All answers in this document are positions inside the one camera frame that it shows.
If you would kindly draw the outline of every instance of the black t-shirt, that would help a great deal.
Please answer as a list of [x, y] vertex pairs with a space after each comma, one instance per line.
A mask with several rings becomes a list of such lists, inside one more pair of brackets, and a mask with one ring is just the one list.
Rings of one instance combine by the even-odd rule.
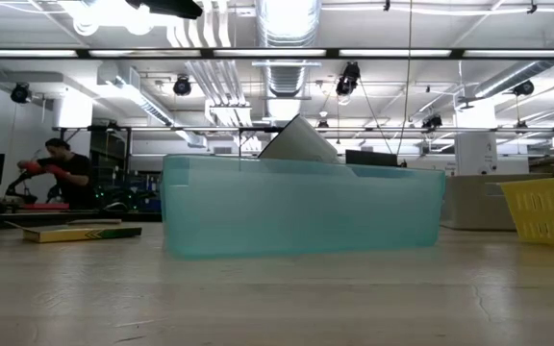
[[58, 166], [60, 169], [72, 175], [86, 176], [89, 183], [85, 186], [74, 185], [66, 179], [57, 178], [57, 185], [62, 190], [62, 197], [71, 209], [92, 209], [95, 207], [95, 192], [91, 185], [91, 162], [85, 156], [74, 154], [69, 161], [55, 159], [38, 160], [42, 167], [49, 164]]

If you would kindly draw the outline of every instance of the spotlight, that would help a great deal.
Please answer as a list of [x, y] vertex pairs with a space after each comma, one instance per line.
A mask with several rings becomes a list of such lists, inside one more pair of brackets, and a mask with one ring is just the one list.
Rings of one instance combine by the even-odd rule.
[[151, 13], [175, 15], [184, 19], [197, 19], [202, 15], [202, 9], [193, 0], [125, 0], [131, 7], [138, 9], [140, 5], [149, 8]]
[[531, 81], [527, 81], [519, 84], [518, 86], [515, 86], [515, 88], [512, 89], [512, 93], [516, 96], [529, 96], [534, 93], [534, 89], [534, 84], [531, 83]]
[[178, 75], [177, 82], [174, 84], [172, 91], [174, 91], [177, 96], [188, 96], [191, 93], [189, 76], [186, 74]]
[[359, 78], [361, 78], [361, 69], [358, 67], [358, 63], [348, 62], [337, 83], [337, 95], [346, 96], [351, 94], [358, 86]]
[[[517, 124], [515, 125], [515, 128], [517, 128], [517, 129], [527, 129], [528, 126], [527, 126], [527, 123], [524, 120], [519, 120], [517, 122]], [[517, 135], [523, 135], [523, 134], [526, 134], [526, 133], [527, 133], [527, 131], [516, 131]]]
[[26, 104], [31, 101], [31, 90], [28, 83], [17, 83], [10, 98], [17, 104]]
[[426, 119], [422, 120], [423, 129], [435, 129], [441, 126], [441, 116], [439, 114], [433, 114]]

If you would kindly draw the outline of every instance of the desk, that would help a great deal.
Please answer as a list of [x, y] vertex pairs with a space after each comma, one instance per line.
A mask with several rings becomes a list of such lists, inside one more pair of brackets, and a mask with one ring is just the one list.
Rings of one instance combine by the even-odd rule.
[[554, 345], [554, 248], [516, 234], [183, 261], [143, 227], [53, 244], [0, 231], [0, 345]]

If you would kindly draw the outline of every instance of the hair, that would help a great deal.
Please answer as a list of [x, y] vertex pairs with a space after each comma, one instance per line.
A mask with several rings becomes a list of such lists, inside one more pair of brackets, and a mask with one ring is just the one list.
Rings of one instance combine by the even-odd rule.
[[55, 148], [65, 148], [65, 150], [69, 150], [69, 144], [63, 139], [59, 138], [50, 138], [44, 143], [44, 146], [52, 146]]

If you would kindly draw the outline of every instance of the yellow book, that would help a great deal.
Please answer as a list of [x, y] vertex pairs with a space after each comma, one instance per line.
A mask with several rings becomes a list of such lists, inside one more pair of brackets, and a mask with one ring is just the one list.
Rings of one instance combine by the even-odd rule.
[[141, 235], [142, 227], [125, 225], [83, 224], [57, 225], [44, 227], [22, 227], [11, 225], [23, 230], [26, 240], [44, 243], [57, 241], [75, 241], [92, 239], [112, 239]]

